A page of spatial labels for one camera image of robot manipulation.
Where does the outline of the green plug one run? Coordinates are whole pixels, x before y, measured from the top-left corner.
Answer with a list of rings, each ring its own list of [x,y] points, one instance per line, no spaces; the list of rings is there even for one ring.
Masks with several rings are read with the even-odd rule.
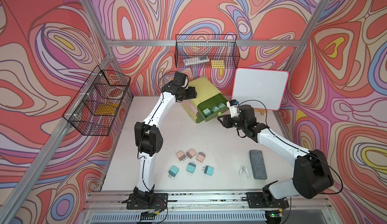
[[[213,106],[211,110],[213,113],[217,113],[220,111],[220,108],[218,106]]]

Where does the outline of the green plug three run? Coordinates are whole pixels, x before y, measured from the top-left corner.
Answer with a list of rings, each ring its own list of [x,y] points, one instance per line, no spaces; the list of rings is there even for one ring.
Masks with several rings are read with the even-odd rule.
[[[218,107],[219,107],[220,109],[222,109],[222,108],[226,108],[227,106],[226,106],[226,104],[224,104],[224,103],[220,103],[220,104],[218,105]]]

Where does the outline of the yellow green drawer cabinet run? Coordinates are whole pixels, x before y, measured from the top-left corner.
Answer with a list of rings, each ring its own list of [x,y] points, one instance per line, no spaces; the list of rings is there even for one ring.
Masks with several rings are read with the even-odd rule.
[[[184,100],[182,106],[195,123],[208,122],[229,110],[228,100],[206,77],[193,80],[188,86],[195,88],[197,96]]]

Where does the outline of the green plug two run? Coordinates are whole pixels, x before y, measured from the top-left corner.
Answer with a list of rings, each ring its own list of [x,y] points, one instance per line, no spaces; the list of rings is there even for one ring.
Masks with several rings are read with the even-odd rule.
[[[205,117],[208,117],[209,115],[212,114],[212,111],[209,109],[209,108],[205,108],[203,111],[202,111],[203,115]]]

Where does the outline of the green top drawer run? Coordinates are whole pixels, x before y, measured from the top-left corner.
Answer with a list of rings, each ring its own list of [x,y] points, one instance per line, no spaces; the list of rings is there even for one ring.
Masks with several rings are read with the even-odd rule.
[[[201,101],[197,106],[196,123],[208,122],[224,112],[228,111],[227,99],[222,93],[219,93],[207,100]]]

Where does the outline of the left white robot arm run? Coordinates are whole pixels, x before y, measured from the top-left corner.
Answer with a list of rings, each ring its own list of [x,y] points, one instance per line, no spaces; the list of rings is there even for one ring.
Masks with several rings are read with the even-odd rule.
[[[134,127],[138,160],[140,160],[140,175],[134,188],[134,197],[147,204],[151,204],[155,198],[155,163],[157,153],[163,146],[163,137],[159,127],[175,103],[197,97],[195,87],[169,84],[164,86],[163,90],[147,118],[142,122],[137,122]]]

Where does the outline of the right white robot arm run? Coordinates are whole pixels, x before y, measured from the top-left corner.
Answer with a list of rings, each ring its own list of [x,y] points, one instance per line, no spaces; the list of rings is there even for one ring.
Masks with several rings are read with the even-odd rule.
[[[260,143],[285,159],[293,167],[293,176],[285,181],[275,181],[262,189],[266,205],[286,197],[302,196],[312,199],[334,184],[331,168],[326,156],[318,149],[309,150],[286,138],[280,137],[266,123],[258,122],[250,105],[233,105],[230,114],[217,120],[223,127],[242,131],[244,136]]]

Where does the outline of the wooden easel stand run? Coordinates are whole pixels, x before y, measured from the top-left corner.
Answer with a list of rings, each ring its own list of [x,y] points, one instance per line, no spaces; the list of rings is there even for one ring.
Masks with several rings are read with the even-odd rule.
[[[255,109],[255,112],[260,113],[261,116],[266,116],[269,111],[265,109]]]

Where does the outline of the pink plug two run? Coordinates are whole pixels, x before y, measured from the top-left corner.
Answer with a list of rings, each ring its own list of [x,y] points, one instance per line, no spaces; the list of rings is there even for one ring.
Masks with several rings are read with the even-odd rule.
[[[189,159],[192,159],[193,157],[195,157],[196,154],[197,153],[196,153],[196,151],[193,148],[186,152],[186,155],[188,156]]]

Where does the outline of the small white clip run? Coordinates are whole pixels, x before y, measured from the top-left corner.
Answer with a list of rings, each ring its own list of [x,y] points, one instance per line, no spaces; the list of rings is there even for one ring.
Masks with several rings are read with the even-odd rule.
[[[245,165],[241,165],[241,168],[239,170],[239,175],[241,175],[242,173],[245,173],[248,178],[250,177],[249,170]]]

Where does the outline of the teal plug three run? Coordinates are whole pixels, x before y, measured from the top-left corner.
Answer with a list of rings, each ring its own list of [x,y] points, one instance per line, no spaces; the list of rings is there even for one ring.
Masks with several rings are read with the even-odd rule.
[[[203,172],[206,175],[213,176],[214,168],[211,166],[205,166],[205,167],[203,167]]]

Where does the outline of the teal plug two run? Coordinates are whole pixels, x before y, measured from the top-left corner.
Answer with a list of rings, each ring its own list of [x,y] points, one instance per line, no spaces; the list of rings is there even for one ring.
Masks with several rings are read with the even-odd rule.
[[[195,163],[188,163],[186,171],[193,174],[196,169],[196,164]]]

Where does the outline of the grey felt eraser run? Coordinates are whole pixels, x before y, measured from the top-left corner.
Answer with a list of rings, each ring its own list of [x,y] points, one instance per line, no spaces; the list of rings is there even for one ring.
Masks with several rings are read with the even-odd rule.
[[[267,180],[267,172],[262,151],[253,149],[250,150],[249,155],[254,179]]]

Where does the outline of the teal plug one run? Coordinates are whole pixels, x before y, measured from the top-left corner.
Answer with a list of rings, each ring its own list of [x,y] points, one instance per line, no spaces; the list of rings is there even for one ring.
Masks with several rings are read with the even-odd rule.
[[[174,178],[177,176],[177,174],[179,173],[179,168],[176,167],[176,166],[172,166],[169,171],[168,171],[168,176],[169,178]]]

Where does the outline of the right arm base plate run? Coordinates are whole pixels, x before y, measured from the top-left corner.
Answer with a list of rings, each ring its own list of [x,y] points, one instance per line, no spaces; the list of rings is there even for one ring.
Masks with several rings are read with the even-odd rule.
[[[248,202],[249,208],[289,208],[289,202],[286,198],[275,199],[266,192],[247,192],[244,199]]]

